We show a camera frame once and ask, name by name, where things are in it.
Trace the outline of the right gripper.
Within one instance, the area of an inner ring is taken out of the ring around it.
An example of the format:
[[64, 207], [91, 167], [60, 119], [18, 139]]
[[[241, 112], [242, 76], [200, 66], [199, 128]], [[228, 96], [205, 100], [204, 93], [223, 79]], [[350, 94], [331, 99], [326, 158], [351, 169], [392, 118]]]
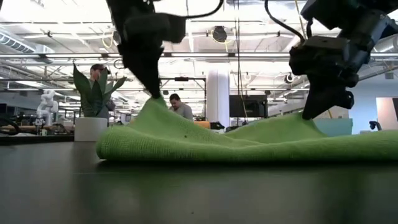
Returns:
[[377, 42], [391, 34], [387, 15], [345, 19], [336, 37], [313, 35], [292, 47], [289, 66], [294, 75], [306, 75], [310, 89], [302, 118], [313, 119], [333, 106], [350, 110], [358, 71], [369, 63]]

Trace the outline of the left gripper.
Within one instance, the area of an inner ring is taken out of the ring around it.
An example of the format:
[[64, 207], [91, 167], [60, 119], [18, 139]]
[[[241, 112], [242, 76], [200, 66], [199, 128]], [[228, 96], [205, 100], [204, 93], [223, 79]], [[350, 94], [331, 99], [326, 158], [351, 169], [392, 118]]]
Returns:
[[130, 69], [153, 98], [159, 98], [159, 59], [164, 51], [163, 41], [121, 42], [117, 48], [124, 67]]

